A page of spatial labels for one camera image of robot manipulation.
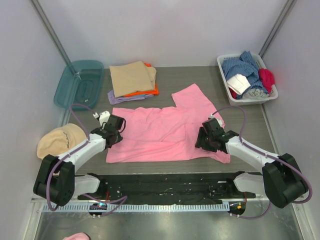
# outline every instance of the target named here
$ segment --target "blue towel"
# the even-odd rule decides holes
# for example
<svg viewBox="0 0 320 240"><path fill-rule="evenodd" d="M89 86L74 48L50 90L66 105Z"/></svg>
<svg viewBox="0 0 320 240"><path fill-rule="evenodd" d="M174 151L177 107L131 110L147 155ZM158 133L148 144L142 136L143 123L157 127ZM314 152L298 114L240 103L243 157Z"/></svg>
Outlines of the blue towel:
<svg viewBox="0 0 320 240"><path fill-rule="evenodd" d="M265 94L268 94L268 90L259 79L259 67L249 51L244 51L239 58L224 60L222 70L227 81L236 74L241 74L248 79L251 86L243 94L250 89L261 89ZM241 99L242 95L237 95L236 99Z"/></svg>

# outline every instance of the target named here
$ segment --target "red cloth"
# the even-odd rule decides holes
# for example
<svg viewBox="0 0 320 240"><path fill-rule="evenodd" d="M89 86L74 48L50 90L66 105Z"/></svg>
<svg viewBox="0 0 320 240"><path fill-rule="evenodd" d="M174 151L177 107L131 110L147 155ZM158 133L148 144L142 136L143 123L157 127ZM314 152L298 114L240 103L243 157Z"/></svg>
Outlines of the red cloth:
<svg viewBox="0 0 320 240"><path fill-rule="evenodd" d="M272 85L275 84L274 74L268 69L261 68L259 69L259 77L265 89L267 89L268 93L270 93L272 90Z"/></svg>
<svg viewBox="0 0 320 240"><path fill-rule="evenodd" d="M237 93L236 93L235 91L233 91L231 88L229 88L229 90L230 90L231 96L232 96L234 99L236 99Z"/></svg>

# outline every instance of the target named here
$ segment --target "pink t-shirt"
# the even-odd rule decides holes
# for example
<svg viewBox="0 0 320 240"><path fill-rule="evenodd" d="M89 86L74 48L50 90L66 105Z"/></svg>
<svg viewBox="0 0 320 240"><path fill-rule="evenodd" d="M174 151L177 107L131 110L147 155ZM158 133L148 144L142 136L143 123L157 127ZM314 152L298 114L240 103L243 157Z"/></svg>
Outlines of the pink t-shirt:
<svg viewBox="0 0 320 240"><path fill-rule="evenodd" d="M196 148L199 128L216 111L196 84L172 94L176 107L113 108L112 114L126 120L123 140L112 146L107 163L165 162L210 157L230 162L224 152Z"/></svg>

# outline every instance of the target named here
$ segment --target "gray work surface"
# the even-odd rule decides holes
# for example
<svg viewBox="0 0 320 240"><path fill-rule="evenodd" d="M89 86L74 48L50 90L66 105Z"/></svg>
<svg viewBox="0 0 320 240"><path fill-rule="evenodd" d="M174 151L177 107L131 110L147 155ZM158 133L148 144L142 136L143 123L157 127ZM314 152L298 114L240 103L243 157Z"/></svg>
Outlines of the gray work surface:
<svg viewBox="0 0 320 240"><path fill-rule="evenodd" d="M194 66L194 67L157 67L156 82L159 95L145 100L122 102L114 106L110 105L107 93L112 89L110 72L105 70L104 80L98 102L94 108L98 113L103 111L112 112L113 107L136 109L165 108L175 106L171 94L181 91L191 84L197 84L204 95L214 104L217 109L229 106L227 93L224 88L219 68L216 66ZM243 106L247 114L247 124L243 137L263 148L273 152L274 148L268 133L260 105ZM89 131L99 127L99 123L88 111L77 111L76 114ZM243 113L236 108L222 111L221 116L225 122L225 130L239 132L243 124ZM70 123L78 124L73 116ZM202 157L186 161L172 162L128 162L128 163L106 163L107 151L95 155L86 162L77 174L95 173L107 174L152 174L152 173L211 173L211 172L256 172L257 170L244 161L231 157L231 163L223 164L208 157Z"/></svg>
<svg viewBox="0 0 320 240"><path fill-rule="evenodd" d="M248 201L245 216L258 216L268 201ZM62 240L85 232L92 240L302 240L291 205L272 207L257 220L227 212L114 213L92 219L86 212L44 212L35 240Z"/></svg>

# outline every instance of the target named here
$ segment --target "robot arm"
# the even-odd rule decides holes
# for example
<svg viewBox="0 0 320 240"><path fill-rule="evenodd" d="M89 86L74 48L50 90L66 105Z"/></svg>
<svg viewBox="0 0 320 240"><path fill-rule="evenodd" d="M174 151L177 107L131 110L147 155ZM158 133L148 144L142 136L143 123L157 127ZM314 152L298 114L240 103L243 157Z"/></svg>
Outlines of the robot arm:
<svg viewBox="0 0 320 240"><path fill-rule="evenodd" d="M58 156L47 155L41 163L33 192L43 198L47 198L46 188L48 177L57 164L59 159L68 156L57 168L55 176L51 179L49 193L50 200L58 206L66 205L72 197L82 194L96 194L103 196L105 194L105 182L101 181L99 176L88 173L84 176L75 176L78 169L91 159L94 155L111 148L114 144L120 142L123 138L120 135L120 129L125 119L110 114L108 111L93 115L101 127L91 131L89 142L87 139Z"/></svg>
<svg viewBox="0 0 320 240"><path fill-rule="evenodd" d="M272 158L285 161L300 172L297 162L289 155L279 156L265 151L244 139L234 131L225 132L216 118L202 123L196 148L207 151L223 151L236 156L257 169L262 175L240 173L233 180L240 192L250 192L267 196L278 208L284 208L301 195L308 192L306 182L289 167Z"/></svg>
<svg viewBox="0 0 320 240"><path fill-rule="evenodd" d="M84 147L87 140L59 156L47 155L43 159L33 187L35 194L47 198L49 174L59 159L66 158L56 169L55 173L59 175L55 175L50 182L49 194L53 203L64 206L72 197L82 194L94 194L96 198L104 195L106 183L98 175L88 173L75 177L75 173L94 155L111 148L123 139L120 129L123 124L125 128L126 121L107 111L95 113L93 116L100 122L101 127L91 131L90 140ZM240 172L233 180L235 187L240 192L265 195L278 208L284 208L309 190L306 182L298 174L272 159L279 158L300 172L291 155L286 153L278 156L240 139L239 134L234 131L225 132L222 122L213 116L202 123L195 147L212 152L219 150L253 166L262 175Z"/></svg>

